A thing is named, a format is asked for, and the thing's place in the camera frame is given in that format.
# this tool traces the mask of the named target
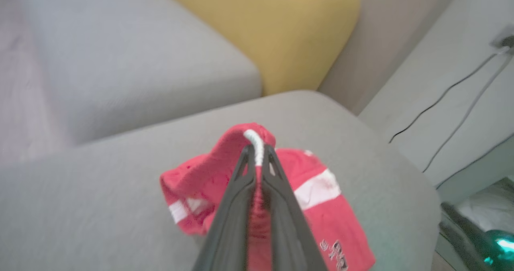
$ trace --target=wire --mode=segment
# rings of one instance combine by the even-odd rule
[[[453,132],[448,136],[448,138],[446,139],[446,141],[444,141],[444,143],[437,149],[437,151],[435,152],[435,154],[432,156],[432,158],[430,159],[430,161],[428,162],[428,165],[426,165],[426,168],[423,170],[423,172],[426,172],[426,170],[428,170],[428,167],[432,164],[432,161],[434,161],[435,157],[437,157],[437,154],[439,154],[439,152],[442,150],[442,148],[446,145],[446,143],[448,141],[450,141],[450,139],[453,137],[453,135],[455,135],[455,133],[457,132],[457,130],[459,130],[459,128],[461,128],[461,126],[464,124],[464,122],[466,121],[466,119],[468,119],[468,116],[469,114],[471,113],[471,111],[473,110],[473,108],[475,107],[475,105],[477,104],[477,102],[479,101],[480,97],[483,95],[483,93],[487,90],[487,88],[489,88],[489,86],[492,84],[492,82],[494,81],[494,79],[496,79],[496,77],[498,77],[498,75],[500,75],[500,73],[502,73],[502,71],[508,66],[508,64],[510,63],[510,61],[512,60],[512,55],[509,55],[508,58],[505,60],[505,62],[501,65],[501,67],[498,69],[498,71],[496,71],[496,73],[494,73],[492,75],[492,77],[487,81],[487,83],[483,86],[483,88],[480,90],[479,94],[477,95],[477,97],[475,97],[475,99],[473,100],[473,102],[471,103],[471,105],[469,106],[468,110],[466,111],[466,114],[464,115],[464,117],[461,119],[461,121],[459,122],[459,124],[457,125],[457,127],[453,130]]]
[[[503,143],[505,143],[506,141],[508,141],[509,139],[511,139],[512,137],[514,137],[514,132],[512,134],[510,134],[510,136],[508,136],[506,139],[504,139],[503,141],[497,143],[494,147],[490,148],[487,152],[485,152],[483,155],[481,155],[479,158],[477,158],[476,160],[470,162],[466,167],[463,167],[462,169],[456,171],[455,173],[453,173],[451,176],[449,176],[448,178],[446,178],[444,181],[442,181],[435,189],[438,190],[441,185],[443,185],[443,183],[446,183],[449,179],[451,179],[453,176],[455,176],[456,174],[458,174],[459,172],[461,172],[462,170],[465,170],[467,169],[468,167],[470,167],[471,165],[473,165],[474,163],[476,163],[477,161],[480,161],[483,157],[485,157],[486,155],[488,155],[490,152],[494,151],[497,147],[499,147],[500,145],[503,145]]]
[[[443,97],[445,97],[445,95],[446,95],[446,94],[447,94],[447,93],[448,93],[448,92],[449,92],[449,91],[450,91],[454,86],[457,86],[459,83],[461,83],[461,82],[465,81],[466,79],[468,79],[468,78],[472,77],[473,75],[475,75],[475,73],[477,73],[479,70],[481,70],[481,68],[483,68],[483,66],[485,66],[489,61],[491,61],[491,59],[492,59],[493,57],[495,57],[496,55],[498,55],[498,54],[497,54],[497,53],[494,53],[494,54],[490,55],[489,57],[487,57],[487,58],[486,58],[486,59],[485,59],[485,60],[484,60],[484,61],[483,61],[483,62],[482,62],[478,67],[477,67],[477,69],[473,70],[473,72],[472,72],[472,73],[468,74],[468,76],[464,77],[463,79],[461,79],[461,80],[459,80],[459,81],[455,82],[455,83],[454,83],[452,86],[450,86],[449,88],[446,88],[446,90],[443,92],[443,94],[441,95],[441,97],[439,97],[439,99],[437,99],[437,101],[436,101],[434,104],[430,105],[428,108],[426,108],[425,110],[423,110],[422,112],[420,112],[420,113],[419,113],[419,115],[418,115],[418,116],[417,116],[417,117],[412,121],[412,123],[411,123],[409,126],[407,126],[406,128],[404,128],[403,130],[401,130],[400,132],[397,132],[397,133],[396,133],[396,134],[391,138],[391,140],[389,141],[389,143],[391,143],[391,142],[393,141],[393,139],[394,139],[397,135],[399,135],[399,134],[401,134],[402,132],[404,132],[404,131],[408,130],[408,129],[409,129],[409,128],[410,128],[410,127],[411,127],[411,126],[412,126],[412,125],[417,121],[417,119],[419,119],[419,117],[420,117],[422,114],[424,114],[424,113],[425,113],[425,112],[427,112],[430,108],[433,108],[437,103],[439,103],[439,101],[441,101],[441,100],[443,99]]]

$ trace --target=electrical outlet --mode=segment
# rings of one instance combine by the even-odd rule
[[[514,24],[511,23],[511,24],[505,26],[505,28],[503,28],[503,30],[498,35],[496,35],[494,40],[491,41],[490,45],[493,46],[494,48],[500,49],[503,47],[503,45],[502,45],[503,39],[506,39],[507,37],[512,36],[512,35],[514,35]]]

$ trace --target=yellow pillow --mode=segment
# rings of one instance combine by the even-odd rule
[[[177,0],[259,68],[263,95],[315,90],[347,42],[360,0]]]

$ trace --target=gray fabric surface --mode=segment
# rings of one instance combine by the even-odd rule
[[[375,253],[373,270],[430,270],[441,216],[434,188],[347,110],[307,91],[0,170],[0,269],[189,270],[198,246],[174,225],[159,175],[208,152],[224,131],[244,122],[268,128],[278,148],[314,152],[332,170]]]
[[[261,95],[257,68],[173,0],[22,0],[72,141]]]

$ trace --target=folded cloth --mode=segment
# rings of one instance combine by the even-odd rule
[[[256,191],[249,218],[248,269],[271,269],[271,227],[263,207],[261,165],[264,144],[275,137],[256,123],[230,128],[210,153],[186,161],[160,177],[175,223],[187,234],[205,235],[214,219],[242,149],[255,147]],[[365,271],[375,263],[367,238],[341,195],[332,172],[310,151],[275,151],[330,271]]]

